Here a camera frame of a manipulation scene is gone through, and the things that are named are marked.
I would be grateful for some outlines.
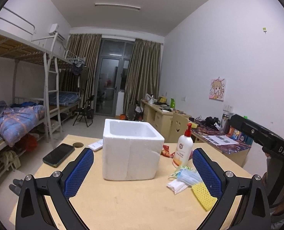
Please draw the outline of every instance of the lotion bottle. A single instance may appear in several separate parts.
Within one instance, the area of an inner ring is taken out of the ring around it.
[[[179,165],[187,165],[191,150],[193,147],[193,140],[191,138],[191,126],[188,124],[188,128],[184,135],[181,135],[178,139],[176,151],[173,157],[173,165],[177,168]]]

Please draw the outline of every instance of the colorful tablecloth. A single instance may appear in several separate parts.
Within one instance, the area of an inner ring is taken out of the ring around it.
[[[192,133],[195,133],[197,135],[202,136],[206,136],[206,135],[210,135],[210,136],[223,136],[223,133],[220,133],[219,131],[216,131],[206,125],[202,125],[199,124],[198,127],[196,129],[192,129],[191,130]],[[209,143],[210,145],[213,146],[213,143],[211,143],[210,141],[208,141],[207,139],[203,138],[203,141]],[[236,140],[237,142],[239,142],[238,144],[229,144],[229,145],[218,145],[215,146],[216,148],[218,148],[219,150],[221,150],[223,153],[226,154],[232,154],[232,153],[237,153],[239,151],[242,150],[247,150],[249,148],[251,148],[250,145],[247,145],[239,140]]]

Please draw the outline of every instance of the blue plaid bedding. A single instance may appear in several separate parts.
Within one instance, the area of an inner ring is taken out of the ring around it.
[[[6,105],[6,103],[0,101],[0,105]],[[42,105],[0,109],[0,135],[12,147],[37,126],[44,115],[45,107]]]
[[[59,104],[60,106],[69,106],[76,103],[80,97],[77,93],[59,92]],[[49,94],[49,104],[57,105],[57,93]]]

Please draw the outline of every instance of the ceiling light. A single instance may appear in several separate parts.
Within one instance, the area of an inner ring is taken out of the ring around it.
[[[105,7],[119,7],[124,9],[136,10],[139,11],[140,7],[128,6],[128,5],[121,5],[121,4],[112,4],[112,3],[95,3],[95,6],[105,6]]]

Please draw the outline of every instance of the white foam container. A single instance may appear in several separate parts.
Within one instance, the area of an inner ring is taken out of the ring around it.
[[[164,137],[149,123],[106,119],[103,140],[104,179],[154,178]]]

